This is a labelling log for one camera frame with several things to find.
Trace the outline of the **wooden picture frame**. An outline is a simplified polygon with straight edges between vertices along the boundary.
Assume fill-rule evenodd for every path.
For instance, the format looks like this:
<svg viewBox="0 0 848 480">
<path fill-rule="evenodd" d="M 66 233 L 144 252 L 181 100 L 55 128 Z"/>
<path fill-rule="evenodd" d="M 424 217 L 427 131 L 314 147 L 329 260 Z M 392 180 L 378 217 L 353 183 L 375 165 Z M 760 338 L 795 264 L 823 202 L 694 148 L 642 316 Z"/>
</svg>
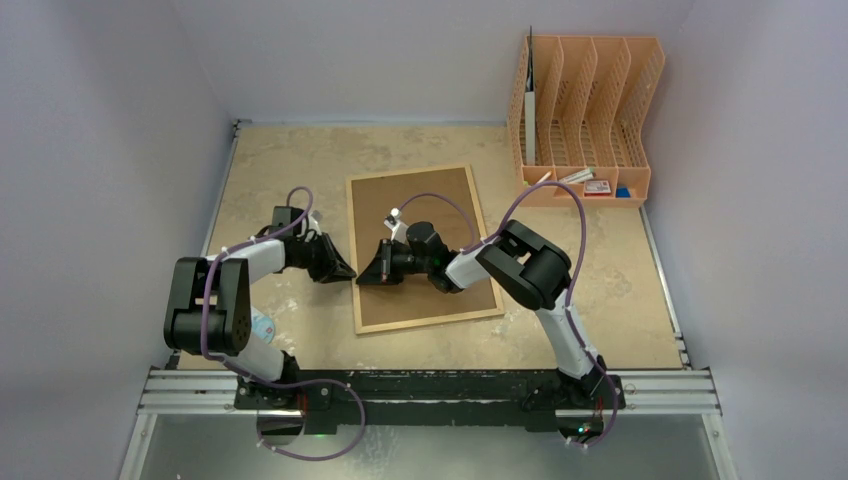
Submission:
<svg viewBox="0 0 848 480">
<path fill-rule="evenodd" d="M 502 254 L 485 239 L 470 166 L 353 176 L 347 200 L 357 334 L 502 313 Z"/>
</svg>

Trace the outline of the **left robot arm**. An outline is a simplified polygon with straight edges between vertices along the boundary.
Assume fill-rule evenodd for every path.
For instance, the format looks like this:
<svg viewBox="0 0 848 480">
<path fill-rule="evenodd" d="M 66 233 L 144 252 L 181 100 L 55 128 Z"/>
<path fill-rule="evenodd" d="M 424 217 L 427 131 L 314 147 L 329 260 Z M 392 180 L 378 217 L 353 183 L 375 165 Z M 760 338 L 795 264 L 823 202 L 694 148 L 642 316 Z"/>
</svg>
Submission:
<svg viewBox="0 0 848 480">
<path fill-rule="evenodd" d="M 260 397 L 284 409 L 297 399 L 299 367 L 253 331 L 251 285 L 289 268 L 322 284 L 349 281 L 356 273 L 315 217 L 300 208 L 276 206 L 262 231 L 268 240 L 250 240 L 225 251 L 220 261 L 209 256 L 176 262 L 163 336 L 173 350 L 210 357 L 259 383 Z"/>
</svg>

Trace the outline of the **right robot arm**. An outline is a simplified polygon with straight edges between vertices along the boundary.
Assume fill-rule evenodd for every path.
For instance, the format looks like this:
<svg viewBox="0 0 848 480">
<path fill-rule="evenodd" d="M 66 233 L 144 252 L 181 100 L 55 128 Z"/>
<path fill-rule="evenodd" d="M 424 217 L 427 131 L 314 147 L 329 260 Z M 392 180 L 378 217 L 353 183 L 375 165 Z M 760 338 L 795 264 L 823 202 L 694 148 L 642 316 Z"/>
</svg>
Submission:
<svg viewBox="0 0 848 480">
<path fill-rule="evenodd" d="M 571 303 L 574 274 L 567 254 L 524 224 L 510 220 L 492 240 L 473 251 L 450 249 L 429 222 L 416 222 L 406 239 L 380 241 L 356 283 L 398 285 L 423 274 L 440 292 L 457 294 L 495 281 L 520 306 L 535 313 L 555 355 L 564 399 L 584 407 L 601 386 L 615 388 L 603 358 L 589 341 Z"/>
</svg>

